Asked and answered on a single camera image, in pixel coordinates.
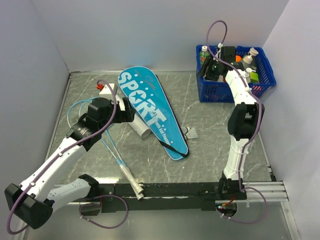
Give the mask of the white shuttlecock tube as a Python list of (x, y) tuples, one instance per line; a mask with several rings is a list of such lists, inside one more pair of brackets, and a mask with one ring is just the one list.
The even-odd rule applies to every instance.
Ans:
[(128, 122), (130, 127), (142, 138), (146, 138), (147, 135), (151, 132), (149, 127), (143, 122), (143, 120), (139, 117), (139, 115), (135, 111), (134, 121)]

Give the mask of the white shuttlecock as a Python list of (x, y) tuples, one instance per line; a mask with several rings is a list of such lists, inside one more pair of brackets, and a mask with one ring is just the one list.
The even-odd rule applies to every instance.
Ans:
[(196, 135), (197, 131), (194, 127), (190, 128), (190, 127), (182, 127), (182, 132), (184, 135)]
[(189, 139), (198, 139), (199, 138), (199, 135), (198, 135), (197, 131), (194, 130), (194, 129), (189, 130), (184, 135), (188, 140)]

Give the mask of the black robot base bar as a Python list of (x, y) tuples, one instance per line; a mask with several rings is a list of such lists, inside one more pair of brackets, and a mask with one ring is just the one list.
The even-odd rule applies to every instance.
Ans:
[(220, 190), (217, 182), (144, 183), (144, 197), (137, 199), (129, 183), (101, 183), (98, 196), (113, 194), (125, 200), (130, 211), (189, 210), (215, 211), (216, 203), (246, 200), (240, 191)]

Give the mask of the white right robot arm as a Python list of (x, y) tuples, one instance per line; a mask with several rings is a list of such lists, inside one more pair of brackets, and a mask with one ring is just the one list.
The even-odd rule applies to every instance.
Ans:
[(230, 149), (218, 186), (218, 193), (223, 199), (230, 199), (244, 190), (244, 161), (260, 129), (265, 111), (263, 104), (250, 89), (247, 74), (243, 64), (236, 61), (236, 48), (221, 44), (216, 54), (211, 53), (206, 57), (197, 73), (197, 76), (212, 82), (223, 77), (233, 97), (234, 109), (227, 123)]

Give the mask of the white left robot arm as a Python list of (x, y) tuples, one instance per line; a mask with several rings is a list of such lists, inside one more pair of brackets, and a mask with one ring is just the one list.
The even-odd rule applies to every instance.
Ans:
[(87, 107), (77, 123), (62, 140), (56, 151), (30, 177), (20, 184), (11, 183), (4, 191), (10, 215), (16, 215), (32, 229), (43, 226), (59, 208), (78, 199), (95, 200), (99, 193), (99, 182), (88, 174), (54, 189), (64, 172), (82, 158), (102, 138), (110, 124), (132, 122), (135, 109), (128, 98), (112, 101), (97, 97)]

